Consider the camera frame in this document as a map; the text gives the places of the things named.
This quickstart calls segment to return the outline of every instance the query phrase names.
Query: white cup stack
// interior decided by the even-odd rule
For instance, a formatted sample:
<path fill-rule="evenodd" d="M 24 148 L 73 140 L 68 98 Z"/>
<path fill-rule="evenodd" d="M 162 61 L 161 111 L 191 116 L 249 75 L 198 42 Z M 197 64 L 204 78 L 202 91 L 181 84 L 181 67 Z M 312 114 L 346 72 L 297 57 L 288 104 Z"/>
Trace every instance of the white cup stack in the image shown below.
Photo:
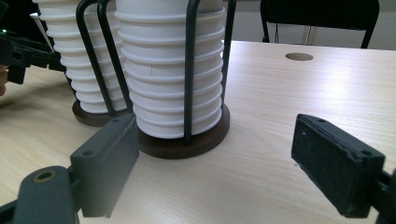
<path fill-rule="evenodd" d="M 76 91 L 76 97 L 80 100 L 80 107 L 92 114 L 107 113 L 105 100 L 100 92 L 77 25 L 76 10 L 80 0 L 33 0 L 33 2 L 38 3 L 41 12 L 40 20 L 47 24 L 47 35 L 53 38 L 54 49 L 61 53 L 61 64 L 67 69 L 66 75 L 72 79 L 71 85 Z M 126 108 L 126 105 L 96 11 L 97 4 L 89 6 L 84 18 L 112 104 L 116 111 L 121 111 Z M 114 42 L 120 52 L 122 42 L 118 37 L 120 22 L 114 17 L 115 11 L 115 2 L 110 1 L 107 6 L 107 19 Z"/>
<path fill-rule="evenodd" d="M 117 0 L 121 53 L 137 125 L 144 133 L 176 139 L 184 135 L 186 11 L 189 0 Z M 202 0 L 198 8 L 192 134 L 221 118 L 224 35 L 221 0 Z"/>

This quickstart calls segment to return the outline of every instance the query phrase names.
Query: screw hole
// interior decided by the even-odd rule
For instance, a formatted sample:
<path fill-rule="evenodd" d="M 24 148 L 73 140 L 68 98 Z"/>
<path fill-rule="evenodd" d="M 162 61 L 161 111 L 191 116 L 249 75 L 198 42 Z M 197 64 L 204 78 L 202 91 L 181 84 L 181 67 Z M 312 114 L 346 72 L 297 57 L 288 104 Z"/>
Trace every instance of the screw hole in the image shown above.
<path fill-rule="evenodd" d="M 34 181 L 35 183 L 42 183 L 51 180 L 53 177 L 56 176 L 56 172 L 53 170 L 45 171 L 35 176 Z"/>
<path fill-rule="evenodd" d="M 366 155 L 366 156 L 373 156 L 373 153 L 366 151 L 366 150 L 363 150 L 361 153 L 363 153 L 363 155 Z"/>
<path fill-rule="evenodd" d="M 92 154 L 93 154 L 92 150 L 88 150 L 88 151 L 85 151 L 84 153 L 82 153 L 82 155 L 84 155 L 84 156 L 91 156 Z"/>

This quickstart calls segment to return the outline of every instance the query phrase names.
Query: white wall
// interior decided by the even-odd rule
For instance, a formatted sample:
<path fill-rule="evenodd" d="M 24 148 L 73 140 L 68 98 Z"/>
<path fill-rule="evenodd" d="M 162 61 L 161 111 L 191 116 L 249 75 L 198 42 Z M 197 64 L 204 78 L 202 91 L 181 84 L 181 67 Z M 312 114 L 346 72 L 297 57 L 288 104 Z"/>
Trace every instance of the white wall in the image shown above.
<path fill-rule="evenodd" d="M 396 50 L 396 0 L 379 0 L 380 12 L 369 49 Z M 269 24 L 270 41 L 274 42 L 275 26 Z M 302 44 L 306 28 L 279 24 L 279 42 Z M 263 36 L 260 1 L 238 1 L 233 27 L 234 40 L 261 42 Z M 320 46 L 359 48 L 363 31 L 313 28 L 309 43 Z"/>

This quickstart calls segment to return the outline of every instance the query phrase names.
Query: black plastic bracket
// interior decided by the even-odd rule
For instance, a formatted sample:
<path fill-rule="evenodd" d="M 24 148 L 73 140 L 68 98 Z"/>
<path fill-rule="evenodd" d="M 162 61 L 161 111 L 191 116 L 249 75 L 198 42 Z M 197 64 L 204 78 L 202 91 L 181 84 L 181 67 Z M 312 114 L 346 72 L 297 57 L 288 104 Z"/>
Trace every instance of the black plastic bracket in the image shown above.
<path fill-rule="evenodd" d="M 26 176 L 18 199 L 0 207 L 0 223 L 78 223 L 110 217 L 139 156 L 134 114 L 109 121 L 71 155 L 66 169 L 51 166 Z"/>
<path fill-rule="evenodd" d="M 0 64 L 8 66 L 8 81 L 23 84 L 25 68 L 31 65 L 63 71 L 60 58 L 46 44 L 11 32 L 0 32 Z"/>
<path fill-rule="evenodd" d="M 373 206 L 377 223 L 396 222 L 396 174 L 382 171 L 379 151 L 324 119 L 299 115 L 291 156 L 342 216 L 367 217 Z"/>

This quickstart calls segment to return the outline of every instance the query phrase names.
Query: cup rim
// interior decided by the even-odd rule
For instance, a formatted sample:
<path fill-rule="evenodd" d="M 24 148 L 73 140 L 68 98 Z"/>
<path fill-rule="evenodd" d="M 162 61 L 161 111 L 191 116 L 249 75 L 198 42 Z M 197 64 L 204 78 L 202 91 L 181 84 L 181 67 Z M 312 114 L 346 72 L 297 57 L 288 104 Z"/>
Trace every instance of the cup rim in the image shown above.
<path fill-rule="evenodd" d="M 222 113 L 219 113 L 218 116 L 214 119 L 214 122 L 210 123 L 210 125 L 205 126 L 204 128 L 198 129 L 198 130 L 194 130 L 192 129 L 192 134 L 198 134 L 198 133 L 203 133 L 206 132 L 207 130 L 210 130 L 211 128 L 213 128 L 217 123 L 219 123 L 220 119 L 221 119 Z M 137 125 L 139 126 L 139 117 L 136 117 L 136 121 L 137 121 Z M 156 133 L 151 133 L 148 132 L 148 135 L 154 136 L 154 137 L 159 137 L 159 138 L 165 138 L 165 139 L 173 139 L 173 138 L 180 138 L 183 137 L 183 132 L 180 133 L 171 133 L 171 134 L 164 134 L 161 133 L 159 134 L 158 132 Z"/>
<path fill-rule="evenodd" d="M 206 121 L 208 119 L 211 119 L 212 117 L 214 117 L 217 113 L 219 113 L 219 110 L 221 110 L 221 105 L 219 105 L 219 107 L 216 110 L 211 111 L 209 114 L 200 117 L 198 119 L 193 119 L 192 120 L 192 124 L 197 124 L 203 121 Z M 146 123 L 153 125 L 153 126 L 165 126 L 165 127 L 169 127 L 169 126 L 182 126 L 184 124 L 184 120 L 180 120 L 180 121 L 159 121 L 159 120 L 152 120 L 152 119 L 148 119 L 145 118 L 144 116 L 142 116 L 139 113 L 136 113 L 136 117 L 142 119 L 143 121 L 145 121 Z"/>
<path fill-rule="evenodd" d="M 206 41 L 210 41 L 212 39 L 221 38 L 224 36 L 225 29 L 222 26 L 220 30 L 207 34 L 207 35 L 198 35 L 195 37 L 195 43 L 202 43 Z M 181 36 L 177 38 L 143 38 L 143 37 L 134 37 L 131 35 L 127 35 L 122 31 L 118 31 L 119 37 L 127 42 L 137 45 L 184 45 L 186 42 L 186 37 Z"/>
<path fill-rule="evenodd" d="M 80 99 L 79 97 L 80 97 L 81 95 L 79 94 L 79 91 L 76 91 L 76 97 L 81 101 L 81 102 L 84 102 L 84 103 L 87 103 L 87 104 L 104 104 L 105 103 L 105 100 L 103 99 L 103 97 L 102 97 L 102 94 L 101 94 L 101 99 L 96 99 L 96 100 L 87 100 L 87 99 Z M 123 97 L 122 97 L 122 95 L 121 96 L 118 96 L 118 97 L 114 97 L 114 98 L 111 98 L 111 101 L 120 101 L 120 100 L 123 100 Z"/>
<path fill-rule="evenodd" d="M 209 101 L 206 101 L 200 105 L 193 105 L 192 109 L 201 109 L 202 107 L 208 106 L 210 104 L 213 104 L 216 100 L 219 99 L 219 97 L 222 94 L 222 87 L 219 87 L 218 93 L 216 94 L 216 96 L 214 96 L 212 99 L 210 99 Z M 147 105 L 143 105 L 140 104 L 140 102 L 138 101 L 134 101 L 134 97 L 132 96 L 132 94 L 130 93 L 130 98 L 131 100 L 134 102 L 135 105 L 149 111 L 152 113 L 164 113 L 164 114 L 173 114 L 173 113 L 180 113 L 184 111 L 184 106 L 180 106 L 180 107 L 173 107 L 173 108 L 166 108 L 166 109 L 158 109 L 158 108 L 154 108 L 152 106 L 147 106 Z"/>
<path fill-rule="evenodd" d="M 204 21 L 204 20 L 215 20 L 221 18 L 225 14 L 225 8 L 223 7 L 219 11 L 214 12 L 206 12 L 206 13 L 198 13 L 197 20 Z M 185 14 L 178 14 L 178 15 L 147 15 L 147 16 L 133 16 L 132 14 L 125 14 L 119 12 L 118 10 L 114 13 L 114 16 L 119 19 L 120 21 L 127 21 L 127 22 L 158 22 L 158 23 L 168 23 L 168 22 L 186 22 L 186 15 Z"/>
<path fill-rule="evenodd" d="M 90 76 L 90 77 L 79 77 L 76 75 L 70 76 L 69 73 L 67 73 L 67 71 L 66 71 L 66 76 L 76 82 L 90 82 L 90 81 L 96 80 L 96 76 Z M 113 78 L 113 77 L 117 77 L 117 76 L 116 76 L 116 72 L 113 71 L 111 73 L 103 75 L 103 77 L 104 78 Z"/>
<path fill-rule="evenodd" d="M 99 64 L 106 64 L 108 65 L 109 63 L 112 63 L 111 59 L 106 59 L 103 61 L 100 61 Z M 62 60 L 61 57 L 61 64 L 64 65 L 67 69 L 72 68 L 72 69 L 85 69 L 85 68 L 92 68 L 92 64 L 91 63 L 80 63 L 80 64 L 73 64 L 73 63 L 69 63 L 69 62 L 65 62 L 64 60 Z"/>
<path fill-rule="evenodd" d="M 119 101 L 120 101 L 120 99 L 119 99 L 119 100 L 112 100 L 113 106 L 115 105 L 114 102 L 119 102 Z M 103 108 L 100 108 L 100 109 L 91 110 L 91 109 L 88 109 L 85 105 L 95 105 L 95 106 L 97 106 L 97 105 L 103 105 L 104 107 L 103 107 Z M 84 110 L 84 111 L 86 111 L 86 112 L 89 112 L 89 113 L 93 113 L 93 114 L 104 114 L 104 113 L 107 113 L 107 112 L 108 112 L 108 111 L 107 111 L 106 104 L 105 104 L 105 101 L 103 101 L 102 103 L 99 103 L 99 104 L 97 104 L 97 103 L 87 103 L 87 102 L 82 102 L 82 101 L 81 101 L 81 102 L 80 102 L 80 106 L 81 106 L 82 110 Z M 126 109 L 127 106 L 126 106 L 126 104 L 123 104 L 122 106 L 118 106 L 118 107 L 115 107 L 115 106 L 114 106 L 114 108 L 115 108 L 117 111 L 121 111 L 121 110 Z"/>
<path fill-rule="evenodd" d="M 223 64 L 224 64 L 223 60 L 220 60 L 220 63 L 216 67 L 211 68 L 211 69 L 204 71 L 202 73 L 194 74 L 194 78 L 199 79 L 199 78 L 204 78 L 209 75 L 212 75 L 213 73 L 216 73 L 218 70 L 220 70 L 221 67 L 223 66 Z M 140 81 L 143 81 L 143 82 L 180 82 L 180 81 L 184 81 L 184 79 L 185 79 L 185 76 L 178 76 L 178 77 L 139 76 L 137 73 L 133 72 L 129 66 L 130 65 L 128 65 L 128 63 L 126 63 L 124 65 L 125 72 L 128 75 L 130 75 L 131 77 L 139 79 Z"/>
<path fill-rule="evenodd" d="M 205 94 L 209 91 L 214 90 L 222 81 L 223 76 L 219 76 L 219 79 L 216 80 L 216 82 L 213 82 L 210 86 L 201 88 L 199 90 L 195 90 L 193 91 L 194 96 L 199 96 L 202 94 Z M 127 78 L 126 80 L 128 87 L 130 87 L 130 89 L 132 91 L 134 91 L 135 93 L 141 95 L 141 96 L 145 96 L 147 98 L 154 98 L 154 99 L 162 99 L 162 100 L 169 100 L 169 99 L 183 99 L 184 98 L 184 91 L 181 92 L 175 92 L 175 93 L 153 93 L 152 91 L 141 91 L 141 90 L 135 90 L 132 88 L 132 84 L 130 79 Z"/>
<path fill-rule="evenodd" d="M 119 26 L 114 26 L 110 27 L 111 32 L 117 32 L 120 29 Z M 89 31 L 90 35 L 101 35 L 102 30 L 93 30 Z M 53 32 L 53 31 L 47 31 L 47 35 L 52 37 L 52 38 L 57 38 L 57 39 L 68 39 L 68 38 L 76 38 L 79 37 L 81 38 L 80 32 L 70 32 L 70 33 L 59 33 L 59 32 Z"/>
<path fill-rule="evenodd" d="M 122 41 L 119 41 L 119 42 L 117 42 L 115 44 L 116 44 L 116 47 L 119 47 L 120 45 L 122 45 Z M 68 53 L 69 54 L 80 54 L 80 53 L 86 53 L 87 52 L 87 49 L 85 49 L 85 48 L 81 48 L 81 49 L 63 49 L 62 47 L 56 46 L 56 44 L 53 46 L 53 48 L 56 51 L 60 52 L 61 56 L 63 56 L 62 55 L 63 53 L 66 53 L 66 54 L 68 54 Z M 104 50 L 104 49 L 107 49 L 107 45 L 104 44 L 104 45 L 100 45 L 100 46 L 94 46 L 94 49 L 95 49 L 95 51 Z"/>
<path fill-rule="evenodd" d="M 116 10 L 111 10 L 107 12 L 107 18 L 115 18 L 115 11 Z M 96 13 L 85 13 L 84 14 L 84 19 L 85 20 L 93 20 L 96 19 L 98 16 Z M 39 16 L 40 20 L 42 21 L 75 21 L 76 20 L 76 14 L 69 14 L 69 15 L 45 15 L 41 14 Z"/>
<path fill-rule="evenodd" d="M 224 46 L 221 45 L 220 48 L 215 49 L 212 52 L 209 52 L 207 54 L 199 55 L 194 57 L 195 62 L 199 62 L 202 60 L 205 60 L 207 58 L 213 58 L 219 54 L 221 54 L 224 50 Z M 121 53 L 122 55 L 127 59 L 132 62 L 136 63 L 148 63 L 148 64 L 181 64 L 185 62 L 185 57 L 177 57 L 174 59 L 155 59 L 153 60 L 152 58 L 149 57 L 136 57 L 132 55 L 131 53 L 127 52 L 124 48 L 121 48 Z"/>
<path fill-rule="evenodd" d="M 96 93 L 100 93 L 101 91 L 100 91 L 100 88 L 99 88 L 99 86 L 98 86 L 98 88 L 97 89 L 90 89 L 90 90 L 87 90 L 87 89 L 81 89 L 80 87 L 78 87 L 78 88 L 76 88 L 76 83 L 75 84 L 73 84 L 73 81 L 72 81 L 72 83 L 71 83 L 71 87 L 73 88 L 73 90 L 75 90 L 75 91 L 78 91 L 78 92 L 81 92 L 81 93 L 94 93 L 94 92 L 96 92 Z M 107 89 L 109 90 L 109 91 L 114 91 L 114 90 L 116 90 L 117 88 L 119 88 L 120 86 L 119 85 L 114 85 L 114 86 L 107 86 Z"/>

